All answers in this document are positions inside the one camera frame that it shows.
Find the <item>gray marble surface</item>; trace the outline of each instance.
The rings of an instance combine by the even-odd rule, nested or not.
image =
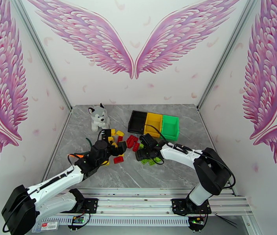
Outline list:
[[[88,108],[89,105],[74,107],[48,178],[69,167],[67,154],[90,149],[85,137],[93,143],[96,141],[98,134],[91,131]],[[123,131],[124,139],[130,135],[127,131],[132,110],[139,110],[179,117],[180,135],[177,143],[193,149],[211,147],[194,105],[106,105],[106,109],[111,120],[111,128]],[[135,159],[135,153],[128,149],[124,154],[124,162],[114,164],[113,157],[110,157],[110,165],[100,167],[97,173],[75,187],[192,189],[197,183],[195,170],[188,166],[169,160],[163,165],[143,165]]]

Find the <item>label sticker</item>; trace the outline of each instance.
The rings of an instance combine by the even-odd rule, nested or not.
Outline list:
[[[49,230],[56,230],[58,226],[58,221],[54,222],[44,222],[42,224],[42,229],[41,231],[49,231]]]

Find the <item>pink angel wings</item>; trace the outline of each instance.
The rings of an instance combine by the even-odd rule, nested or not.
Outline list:
[[[28,0],[43,22],[82,55],[113,74],[125,71],[137,79],[143,71],[162,71],[194,49],[228,19],[239,0],[207,0],[163,18],[133,65],[112,25],[97,13],[59,0]]]
[[[0,152],[21,140],[18,125],[26,119],[27,97],[22,46],[10,3],[0,0]]]
[[[277,0],[261,0],[248,51],[243,95],[245,118],[254,124],[250,139],[270,145],[277,162]]]

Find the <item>plush dog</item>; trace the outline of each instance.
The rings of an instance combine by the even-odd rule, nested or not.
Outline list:
[[[88,108],[88,112],[92,117],[92,131],[97,132],[98,128],[108,129],[110,126],[110,118],[107,115],[107,110],[100,103],[99,106],[95,106],[94,108]]]

